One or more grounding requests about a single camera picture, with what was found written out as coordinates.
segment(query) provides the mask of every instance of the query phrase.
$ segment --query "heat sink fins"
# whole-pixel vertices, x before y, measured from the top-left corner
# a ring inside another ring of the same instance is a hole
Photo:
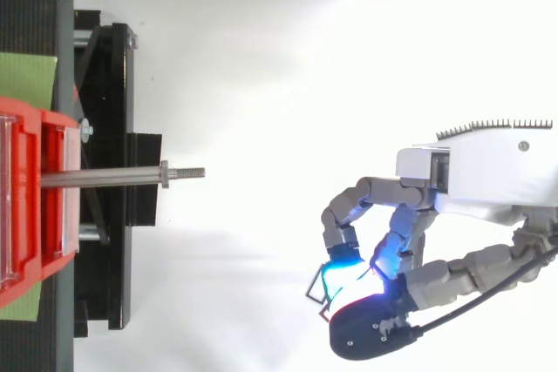
[[[514,128],[539,128],[542,130],[550,130],[552,129],[552,120],[516,119],[514,121]]]
[[[486,130],[489,128],[534,128],[550,130],[552,129],[552,124],[552,120],[548,119],[516,119],[513,122],[510,122],[509,119],[487,119],[482,121],[473,121],[468,125],[458,126],[457,128],[437,132],[436,137],[438,137],[438,141],[440,141],[441,139],[449,139],[450,137],[465,134],[466,132]]]

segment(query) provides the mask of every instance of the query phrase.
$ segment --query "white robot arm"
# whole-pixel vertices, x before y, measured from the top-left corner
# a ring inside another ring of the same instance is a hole
[[[518,281],[536,279],[558,254],[557,144],[548,121],[472,123],[439,133],[435,143],[401,150],[398,179],[363,178],[336,196],[322,215],[330,262],[321,269],[334,352],[352,360],[392,352]],[[396,210],[389,233],[364,263],[351,223],[373,205]],[[439,213],[523,226],[511,247],[423,265],[425,230]],[[430,325],[406,321],[411,311],[473,292],[483,295]]]

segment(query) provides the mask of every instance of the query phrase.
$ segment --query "white background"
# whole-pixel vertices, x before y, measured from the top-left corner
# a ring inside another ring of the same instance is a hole
[[[76,0],[139,34],[135,130],[204,180],[160,191],[133,236],[133,317],[91,324],[76,370],[557,370],[556,266],[414,345],[336,358],[304,298],[325,260],[320,214],[396,152],[477,118],[552,118],[557,0]],[[356,227],[369,255],[390,211]],[[439,217],[425,257],[510,242]],[[424,323],[449,308],[414,315]]]

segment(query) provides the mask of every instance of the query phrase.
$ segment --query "green paper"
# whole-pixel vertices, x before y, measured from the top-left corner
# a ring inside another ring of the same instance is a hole
[[[0,52],[0,96],[51,109],[56,57]]]
[[[0,320],[36,321],[41,300],[41,282],[37,282],[21,298],[0,309]]]
[[[56,57],[0,52],[0,96],[50,109],[56,62]],[[0,320],[36,321],[40,298],[38,282],[27,294],[0,309]]]

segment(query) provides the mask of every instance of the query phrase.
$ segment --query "screw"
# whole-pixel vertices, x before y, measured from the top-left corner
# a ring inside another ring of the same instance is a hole
[[[139,46],[138,35],[128,34],[128,47],[130,47],[132,50],[137,50],[138,46]]]
[[[528,143],[527,141],[521,141],[521,142],[517,145],[517,147],[518,147],[521,151],[526,152],[526,151],[529,149],[529,143]]]
[[[93,127],[89,125],[87,118],[83,118],[79,123],[79,130],[81,131],[81,140],[86,143],[89,137],[93,135]]]

